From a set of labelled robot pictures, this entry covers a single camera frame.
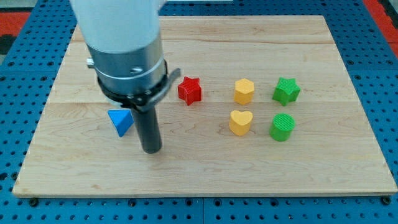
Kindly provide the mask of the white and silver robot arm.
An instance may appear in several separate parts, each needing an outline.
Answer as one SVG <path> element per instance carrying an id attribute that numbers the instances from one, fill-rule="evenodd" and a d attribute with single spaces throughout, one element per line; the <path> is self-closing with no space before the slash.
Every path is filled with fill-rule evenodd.
<path id="1" fill-rule="evenodd" d="M 149 111 L 180 75 L 167 70 L 159 10 L 165 0 L 70 0 L 104 95 Z"/>

